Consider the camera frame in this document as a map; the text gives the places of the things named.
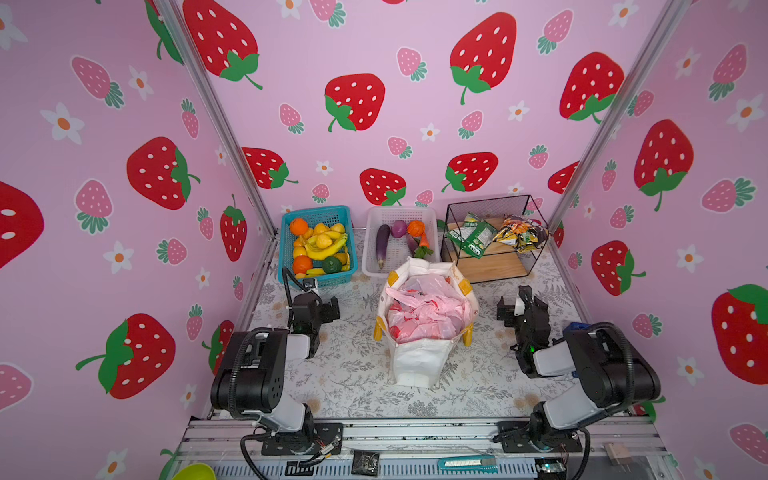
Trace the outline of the pink plastic grocery bag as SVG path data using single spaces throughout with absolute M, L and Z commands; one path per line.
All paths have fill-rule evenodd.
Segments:
M 437 274 L 410 277 L 385 290 L 384 330 L 398 344 L 452 340 L 470 326 L 474 309 L 451 279 Z

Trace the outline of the white canvas tote bag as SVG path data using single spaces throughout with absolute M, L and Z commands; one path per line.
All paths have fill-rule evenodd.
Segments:
M 389 349 L 390 382 L 434 387 L 456 344 L 472 344 L 478 315 L 473 286 L 456 265 L 409 258 L 391 271 L 374 328 Z

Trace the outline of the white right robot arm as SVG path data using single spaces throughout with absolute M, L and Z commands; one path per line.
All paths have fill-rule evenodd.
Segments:
M 661 397 L 661 382 L 624 333 L 610 322 L 566 328 L 551 340 L 548 304 L 528 285 L 513 304 L 501 299 L 497 319 L 514 330 L 520 371 L 530 379 L 573 376 L 577 383 L 533 407 L 527 421 L 502 421 L 492 441 L 506 453 L 581 452 L 585 429 Z

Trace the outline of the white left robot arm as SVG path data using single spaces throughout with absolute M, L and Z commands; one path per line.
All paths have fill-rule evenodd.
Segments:
M 311 407 L 284 391 L 286 364 L 311 359 L 320 344 L 320 330 L 340 318 L 338 300 L 324 301 L 312 291 L 297 295 L 288 305 L 285 328 L 257 327 L 236 332 L 224 351 L 210 391 L 212 407 L 235 420 L 256 424 L 241 442 L 261 444 L 263 456 L 302 456 L 309 468 L 341 451 L 343 425 L 318 423 Z

